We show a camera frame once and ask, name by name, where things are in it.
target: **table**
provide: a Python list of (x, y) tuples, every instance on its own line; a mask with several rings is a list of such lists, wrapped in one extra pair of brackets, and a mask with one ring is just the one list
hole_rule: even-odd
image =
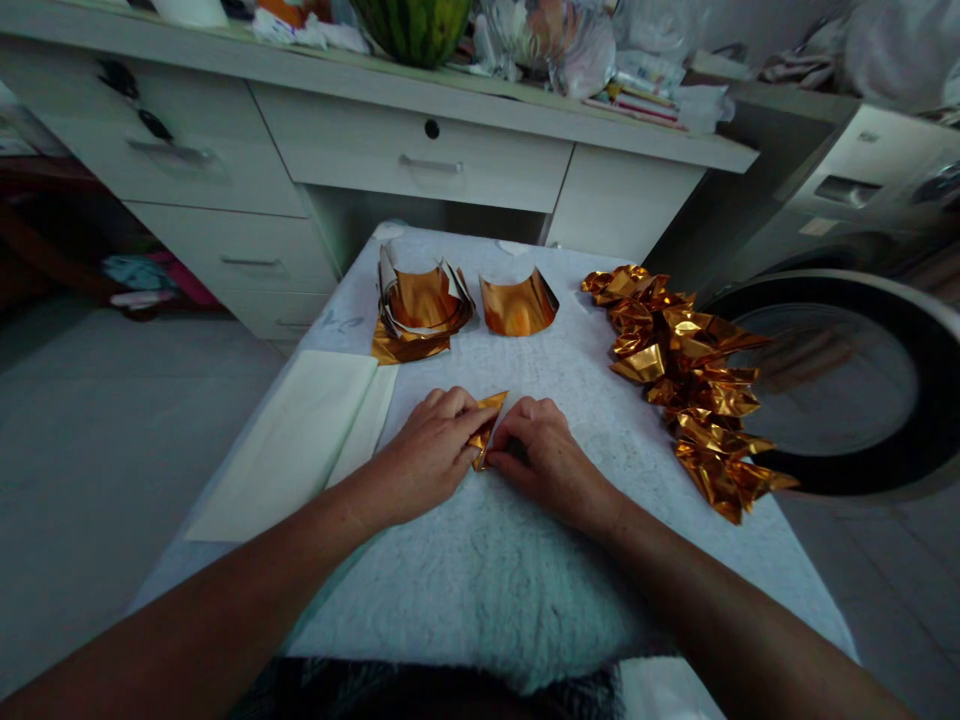
[[(674, 458), (658, 408), (608, 370), (613, 330), (579, 285), (592, 270), (612, 269), (609, 258), (381, 225), (301, 348), (370, 352), (379, 247), (383, 237), (396, 234), (402, 235), (396, 241), (401, 269), (422, 272), (446, 257), (464, 270), (478, 303), (478, 270), (491, 282), (509, 282), (536, 265), (560, 309), (550, 328), (529, 338), (496, 336), (474, 321), (453, 339), (451, 352), (403, 365), (381, 446), (433, 387), (460, 384), (477, 398), (505, 389), (552, 397), (587, 454), (626, 494), (855, 655), (842, 616), (775, 500), (763, 498), (742, 527), (721, 518)], [(221, 473), (201, 494), (134, 608), (230, 550), (183, 540)], [(531, 691), (606, 660), (656, 652), (663, 640), (596, 548), (494, 472), (471, 472), (448, 503), (373, 544), (288, 652), (473, 665)]]

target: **desk drawer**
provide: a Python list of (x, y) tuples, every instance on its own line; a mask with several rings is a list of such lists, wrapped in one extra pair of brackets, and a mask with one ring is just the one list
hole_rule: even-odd
[(296, 182), (552, 213), (573, 151), (563, 140), (251, 87)]
[(310, 293), (234, 292), (217, 298), (258, 338), (299, 340), (320, 317), (329, 295)]
[(126, 203), (215, 295), (221, 290), (329, 293), (337, 287), (309, 220)]
[(107, 57), (4, 38), (0, 76), (121, 200), (306, 217), (243, 80), (116, 58), (176, 146), (198, 151), (178, 157), (98, 79)]

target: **curved gold foil piece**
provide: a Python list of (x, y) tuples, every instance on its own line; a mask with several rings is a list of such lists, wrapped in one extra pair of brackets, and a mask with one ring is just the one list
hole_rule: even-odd
[(380, 248), (380, 300), (371, 354), (381, 365), (414, 362), (450, 349), (476, 310), (463, 272), (446, 260), (426, 273), (394, 268), (392, 247)]
[(675, 453), (707, 502), (735, 525), (768, 492), (794, 487), (789, 475), (743, 462), (774, 444), (743, 432), (760, 403), (756, 368), (728, 368), (740, 350), (769, 342), (714, 315), (693, 311), (693, 296), (667, 290), (666, 275), (638, 265), (590, 273), (581, 289), (607, 308), (619, 333), (610, 368), (647, 388), (677, 438)]
[(481, 277), (480, 293), (487, 327), (509, 337), (527, 337), (547, 329), (560, 307), (538, 268), (516, 285), (492, 285)]

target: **washing machine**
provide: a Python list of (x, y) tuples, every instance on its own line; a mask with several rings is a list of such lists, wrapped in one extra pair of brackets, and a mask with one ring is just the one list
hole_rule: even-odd
[[(672, 287), (696, 291), (702, 305), (769, 272), (886, 275), (960, 233), (960, 132), (851, 98), (755, 85), (733, 123), (760, 150), (755, 166), (706, 178), (644, 262)], [(784, 92), (809, 102), (784, 109)]]
[(960, 132), (844, 110), (792, 167), (707, 187), (644, 264), (773, 340), (732, 363), (760, 368), (745, 429), (778, 447), (758, 462), (816, 495), (915, 499), (960, 478), (960, 315), (885, 276), (960, 284)]

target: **floor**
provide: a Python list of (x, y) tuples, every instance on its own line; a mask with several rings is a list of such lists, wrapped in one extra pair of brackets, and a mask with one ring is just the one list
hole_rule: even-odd
[[(61, 297), (0, 323), (0, 697), (121, 616), (282, 365), (232, 320)], [(960, 484), (781, 504), (867, 668), (922, 717), (960, 717)]]
[(890, 507), (779, 502), (864, 666), (921, 717), (960, 717), (960, 483)]
[(0, 323), (0, 697), (121, 617), (283, 362), (232, 319)]

